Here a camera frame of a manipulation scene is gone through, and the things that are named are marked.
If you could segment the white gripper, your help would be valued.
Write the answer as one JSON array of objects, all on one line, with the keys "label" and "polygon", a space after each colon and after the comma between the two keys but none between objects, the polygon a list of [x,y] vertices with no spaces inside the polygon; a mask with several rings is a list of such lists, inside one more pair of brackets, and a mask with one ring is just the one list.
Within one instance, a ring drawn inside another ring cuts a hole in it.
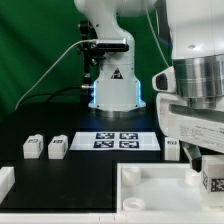
[{"label": "white gripper", "polygon": [[202,155],[198,146],[224,154],[224,96],[217,97],[215,109],[193,109],[176,94],[174,68],[168,67],[152,79],[157,117],[164,135],[182,142],[190,167],[201,171]]}]

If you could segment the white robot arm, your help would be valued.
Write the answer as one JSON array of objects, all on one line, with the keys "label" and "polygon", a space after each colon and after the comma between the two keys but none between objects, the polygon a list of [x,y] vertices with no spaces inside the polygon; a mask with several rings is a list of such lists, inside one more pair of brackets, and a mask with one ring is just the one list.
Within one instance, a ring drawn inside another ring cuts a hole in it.
[{"label": "white robot arm", "polygon": [[171,44],[172,64],[153,77],[157,117],[166,136],[184,142],[200,171],[201,148],[223,152],[224,0],[74,0],[92,25],[90,50],[100,63],[90,106],[107,113],[143,107],[135,62],[152,57],[151,44],[137,44],[119,17],[156,13],[159,32]]}]

